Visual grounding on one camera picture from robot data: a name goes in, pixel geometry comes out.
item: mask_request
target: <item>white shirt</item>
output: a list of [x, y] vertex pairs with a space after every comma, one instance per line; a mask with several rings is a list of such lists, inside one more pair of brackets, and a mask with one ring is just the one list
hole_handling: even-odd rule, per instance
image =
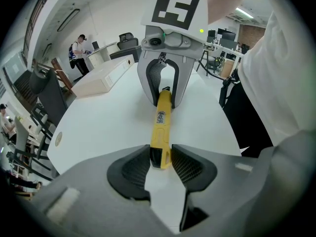
[[316, 129], [315, 47], [287, 0], [270, 0], [265, 35], [241, 60], [238, 75], [273, 145]]
[[[78, 43], [77, 41], [73, 43], [73, 51], [82, 51], [82, 44]], [[82, 54], [74, 54], [76, 56], [76, 59], [81, 59]]]
[[3, 127], [4, 132], [9, 136], [9, 138], [11, 138], [14, 134], [16, 134], [15, 128], [11, 132], [9, 132], [7, 127], [11, 127], [11, 123], [3, 115], [1, 115], [1, 126]]

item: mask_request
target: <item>sleeve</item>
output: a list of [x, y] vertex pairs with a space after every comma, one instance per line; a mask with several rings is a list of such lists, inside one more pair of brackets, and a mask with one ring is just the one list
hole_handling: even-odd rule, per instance
[[77, 51], [78, 50], [78, 43], [74, 42], [73, 43], [73, 51]]

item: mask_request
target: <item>man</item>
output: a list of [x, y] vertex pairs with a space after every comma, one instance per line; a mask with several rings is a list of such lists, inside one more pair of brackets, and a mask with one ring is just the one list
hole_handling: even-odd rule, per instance
[[[209, 24], [242, 0], [208, 0]], [[265, 35], [242, 58], [240, 83], [223, 110], [242, 155], [258, 157], [300, 130], [316, 128], [315, 47], [288, 0], [270, 0], [273, 12]]]
[[5, 116], [6, 106], [5, 104], [0, 104], [0, 112], [1, 112], [1, 126], [4, 132], [9, 136], [9, 140], [12, 141], [16, 145], [16, 131], [15, 124], [11, 124], [8, 118]]
[[82, 54], [86, 53], [86, 50], [82, 48], [81, 44], [84, 40], [85, 36], [81, 34], [79, 38], [73, 43], [73, 53], [76, 56], [73, 60], [83, 76], [89, 73], [89, 69], [87, 68], [87, 65], [85, 64], [82, 57]]

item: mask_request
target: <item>railing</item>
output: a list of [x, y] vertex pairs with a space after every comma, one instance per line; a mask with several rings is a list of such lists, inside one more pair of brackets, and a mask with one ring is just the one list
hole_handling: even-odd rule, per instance
[[40, 11], [44, 7], [44, 4], [46, 3], [47, 0], [38, 0], [30, 17], [28, 26], [26, 28], [26, 33], [25, 33], [25, 38], [24, 38], [24, 47], [23, 47], [23, 55], [27, 59], [28, 58], [28, 53], [29, 53], [29, 45], [30, 45], [30, 40], [31, 36], [33, 33], [34, 25], [39, 17]]

